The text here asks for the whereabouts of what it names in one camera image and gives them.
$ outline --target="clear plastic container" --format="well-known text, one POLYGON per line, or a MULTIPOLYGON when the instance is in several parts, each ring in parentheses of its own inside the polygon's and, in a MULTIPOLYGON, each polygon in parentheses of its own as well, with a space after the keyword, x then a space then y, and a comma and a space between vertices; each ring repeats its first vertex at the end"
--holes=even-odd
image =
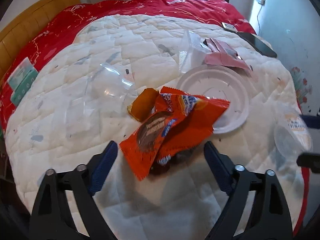
POLYGON ((131 69, 104 63, 88 81, 87 101, 97 100, 100 112, 110 117, 127 113, 127 106, 138 96, 131 69))
POLYGON ((299 154, 312 151, 312 138, 299 113, 288 106, 279 108, 274 138, 279 153, 286 159, 296 160, 299 154))
POLYGON ((62 87, 62 93, 67 98, 77 99, 80 97, 84 97, 85 91, 87 88, 88 77, 84 76, 82 78, 77 79, 70 85, 65 85, 62 87))
POLYGON ((179 71, 186 73, 190 69, 201 66, 205 56, 211 50, 201 42, 201 37, 189 30, 185 30, 179 46, 179 71))
POLYGON ((97 135, 100 132, 100 115, 96 101, 78 98, 70 102, 66 112, 66 138, 97 135))

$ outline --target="trash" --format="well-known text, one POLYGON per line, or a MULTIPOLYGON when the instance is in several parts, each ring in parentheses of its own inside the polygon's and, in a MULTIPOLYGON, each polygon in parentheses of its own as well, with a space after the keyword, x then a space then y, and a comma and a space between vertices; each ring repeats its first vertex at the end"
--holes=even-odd
POLYGON ((205 56, 205 63, 210 65, 223 65, 226 67, 239 67, 252 72, 246 62, 231 48, 226 42, 216 39, 205 39, 204 44, 207 45, 212 53, 205 56))
POLYGON ((144 179, 152 165, 162 166, 178 152, 193 148, 212 134, 212 124, 230 102, 193 96, 163 87, 155 101, 155 112, 120 143, 133 173, 144 179))
POLYGON ((109 117, 126 114, 137 93, 130 69, 121 65, 100 64, 87 82, 85 100, 98 101, 100 113, 109 117))
POLYGON ((279 108, 274 138, 279 153, 296 160, 302 152, 312 151, 312 138, 299 113, 288 106, 279 108))
POLYGON ((249 97, 245 85, 242 77, 227 67, 203 65, 185 73, 176 88, 192 95, 230 101, 228 110, 213 126, 214 133, 221 134, 237 129, 248 117, 249 97))
POLYGON ((137 97, 137 99, 128 106, 129 114, 131 114, 139 122, 145 121, 149 117, 158 95, 159 90, 146 88, 137 97))
POLYGON ((203 64, 211 50, 201 42, 201 37, 189 30, 185 30, 179 46, 179 71, 186 73, 190 69, 203 64))

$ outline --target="white quilted mattress pad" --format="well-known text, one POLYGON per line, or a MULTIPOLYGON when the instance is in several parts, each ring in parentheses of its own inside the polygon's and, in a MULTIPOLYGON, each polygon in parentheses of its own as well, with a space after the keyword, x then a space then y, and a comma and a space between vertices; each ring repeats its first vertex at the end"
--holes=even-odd
MULTIPOLYGON (((175 87, 179 80, 176 51, 185 29, 228 43, 253 67, 255 79, 242 75, 250 97, 247 121, 237 130, 213 134, 208 140, 249 171, 273 169, 295 226, 302 205, 303 178, 295 162, 279 155, 273 138, 277 102, 297 108, 290 73, 279 60, 260 55, 219 26, 162 15, 98 19, 41 70, 10 117, 5 134, 17 192, 30 212, 47 169, 73 170, 101 153, 110 140, 120 143, 140 125, 129 115, 111 118, 100 112, 97 132, 67 138, 62 117, 68 102, 65 91, 76 97, 77 88, 104 62, 131 69, 140 90, 175 87)), ((67 192, 67 196, 75 224, 86 234, 72 193, 67 192)), ((245 228, 253 197, 254 193, 249 194, 238 232, 245 228)), ((119 150, 102 190, 94 196, 109 227, 123 240, 204 239, 227 199, 204 159, 203 145, 185 163, 140 182, 119 150)))

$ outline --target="white plastic plate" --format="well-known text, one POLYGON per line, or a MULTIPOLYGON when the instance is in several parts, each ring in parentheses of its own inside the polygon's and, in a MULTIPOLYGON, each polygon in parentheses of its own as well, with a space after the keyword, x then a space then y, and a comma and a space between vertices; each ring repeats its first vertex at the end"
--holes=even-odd
POLYGON ((221 134, 237 129, 248 117, 249 98, 243 82, 241 76, 228 68, 205 65, 185 73, 177 89, 191 95, 230 101, 229 108, 213 125, 214 133, 221 134))

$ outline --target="blue gripper pad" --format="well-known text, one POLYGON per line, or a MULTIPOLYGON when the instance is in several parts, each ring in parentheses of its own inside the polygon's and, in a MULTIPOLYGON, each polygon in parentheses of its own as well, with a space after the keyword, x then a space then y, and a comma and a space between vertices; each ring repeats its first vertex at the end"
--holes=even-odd
POLYGON ((204 157, 216 179, 221 191, 227 195, 232 189, 232 172, 234 164, 226 155, 220 154, 212 142, 208 141, 204 145, 204 157))
POLYGON ((118 145, 114 141, 111 141, 101 154, 103 155, 101 161, 91 173, 88 191, 92 196, 102 189, 103 183, 117 158, 118 145))

